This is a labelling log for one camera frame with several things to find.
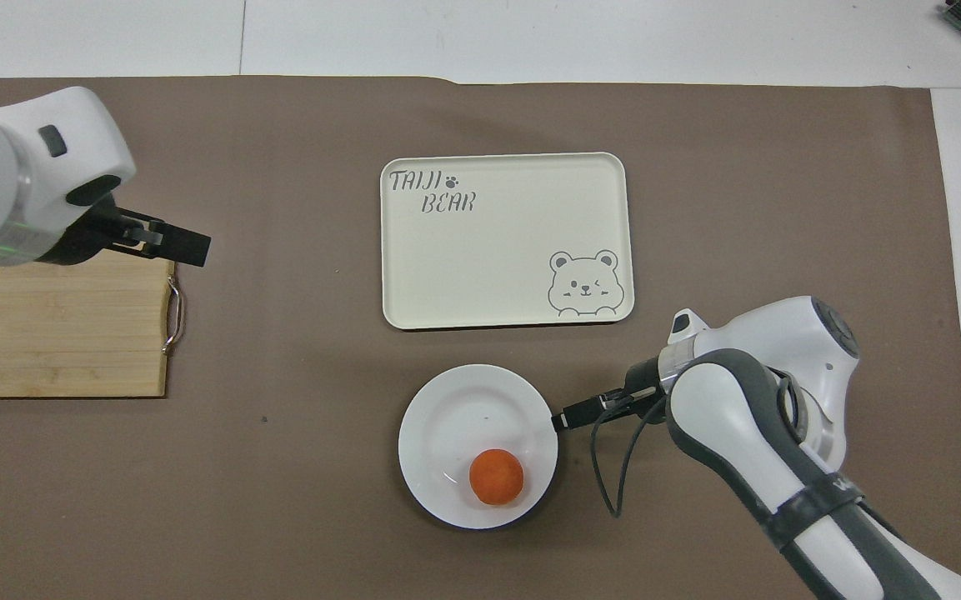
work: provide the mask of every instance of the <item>black strap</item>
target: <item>black strap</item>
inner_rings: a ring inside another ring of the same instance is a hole
[[[778,550],[793,542],[823,517],[843,505],[862,500],[858,486],[841,473],[830,473],[807,483],[799,493],[788,498],[777,512],[762,523],[766,535]]]

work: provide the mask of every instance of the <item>metal handle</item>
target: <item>metal handle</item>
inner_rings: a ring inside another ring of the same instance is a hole
[[[168,290],[172,296],[176,297],[176,318],[171,319],[170,323],[174,323],[172,333],[168,334],[168,338],[165,339],[165,344],[161,347],[161,353],[168,356],[173,345],[179,341],[180,337],[183,335],[183,292],[180,292],[179,282],[176,281],[176,276],[168,276]],[[170,304],[173,303],[173,298],[168,299]]]

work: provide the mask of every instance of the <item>round plate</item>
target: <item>round plate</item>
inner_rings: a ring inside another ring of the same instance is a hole
[[[521,461],[525,487],[509,504],[480,502],[469,486],[479,453],[502,448]],[[432,515],[459,528],[496,528],[543,497],[558,460],[550,409],[515,372],[464,365],[439,373],[414,396],[399,428],[399,466]]]

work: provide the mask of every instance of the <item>orange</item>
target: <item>orange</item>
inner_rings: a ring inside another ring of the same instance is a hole
[[[473,459],[469,485],[484,504],[508,504],[525,487],[525,472],[518,457],[504,449],[492,448]]]

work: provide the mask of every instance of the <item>bear ear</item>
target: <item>bear ear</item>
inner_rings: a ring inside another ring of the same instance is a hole
[[[550,256],[550,269],[557,271],[565,266],[565,263],[572,261],[572,256],[568,252],[555,252]]]
[[[613,254],[609,250],[601,250],[598,254],[595,254],[595,261],[602,261],[611,269],[617,268],[617,254]]]

